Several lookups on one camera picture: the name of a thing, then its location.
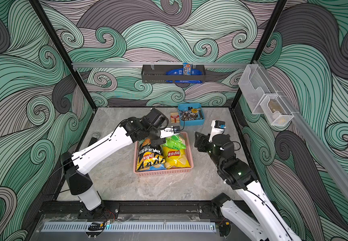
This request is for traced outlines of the black yellow chips bag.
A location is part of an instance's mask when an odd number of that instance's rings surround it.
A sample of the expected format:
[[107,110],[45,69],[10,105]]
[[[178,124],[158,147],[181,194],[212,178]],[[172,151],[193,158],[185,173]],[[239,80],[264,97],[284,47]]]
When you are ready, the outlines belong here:
[[144,139],[143,141],[141,141],[138,145],[138,158],[136,168],[142,163],[149,163],[150,165],[165,163],[162,147],[160,145],[151,145],[150,139]]

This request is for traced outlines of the green chips bag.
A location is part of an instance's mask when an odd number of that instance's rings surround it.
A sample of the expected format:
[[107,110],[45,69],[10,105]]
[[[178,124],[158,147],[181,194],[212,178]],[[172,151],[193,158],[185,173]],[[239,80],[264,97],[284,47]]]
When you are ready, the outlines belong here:
[[167,137],[163,146],[175,150],[184,150],[187,148],[186,141],[182,135]]

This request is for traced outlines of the blue chips bag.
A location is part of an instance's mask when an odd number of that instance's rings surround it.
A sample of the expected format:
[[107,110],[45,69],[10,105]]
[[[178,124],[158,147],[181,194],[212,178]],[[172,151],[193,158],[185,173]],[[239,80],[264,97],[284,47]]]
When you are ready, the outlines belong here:
[[149,163],[142,163],[137,167],[137,172],[145,172],[145,171],[157,171],[157,170],[166,170],[164,163],[150,165]]

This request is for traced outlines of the pink plastic basket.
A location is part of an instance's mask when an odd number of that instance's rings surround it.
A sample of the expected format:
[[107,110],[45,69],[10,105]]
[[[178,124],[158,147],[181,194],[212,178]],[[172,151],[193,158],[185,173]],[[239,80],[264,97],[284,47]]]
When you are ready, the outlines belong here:
[[165,169],[165,170],[153,170],[153,171],[144,171],[144,172],[137,172],[136,166],[137,166],[137,158],[138,158],[138,142],[135,142],[134,144],[134,158],[133,158],[133,173],[138,175],[139,177],[142,176],[155,176],[155,175],[166,175],[166,174],[174,174],[174,173],[187,173],[192,171],[194,167],[193,157],[192,157],[192,151],[190,148],[190,140],[187,132],[181,132],[180,135],[185,140],[187,149],[186,149],[186,156],[188,158],[190,167],[189,168],[174,168],[174,169]]

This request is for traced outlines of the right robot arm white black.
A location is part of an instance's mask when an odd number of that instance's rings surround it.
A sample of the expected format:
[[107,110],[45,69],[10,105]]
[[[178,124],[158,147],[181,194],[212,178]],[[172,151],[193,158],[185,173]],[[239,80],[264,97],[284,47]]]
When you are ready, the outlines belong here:
[[232,222],[252,241],[299,241],[301,238],[283,220],[265,194],[255,172],[237,158],[229,135],[195,133],[195,148],[207,153],[217,173],[246,203],[253,217],[245,213],[226,194],[214,198],[217,213]]

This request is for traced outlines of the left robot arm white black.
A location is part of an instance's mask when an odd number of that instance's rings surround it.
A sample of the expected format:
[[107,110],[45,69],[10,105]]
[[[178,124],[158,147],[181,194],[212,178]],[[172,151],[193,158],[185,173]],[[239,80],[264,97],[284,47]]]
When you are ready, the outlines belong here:
[[168,118],[152,108],[143,117],[129,117],[122,120],[113,132],[85,149],[62,154],[65,180],[71,195],[76,196],[88,211],[103,206],[99,193],[94,188],[89,172],[100,162],[118,150],[145,138],[162,144],[167,137],[177,134],[175,127],[168,127]]

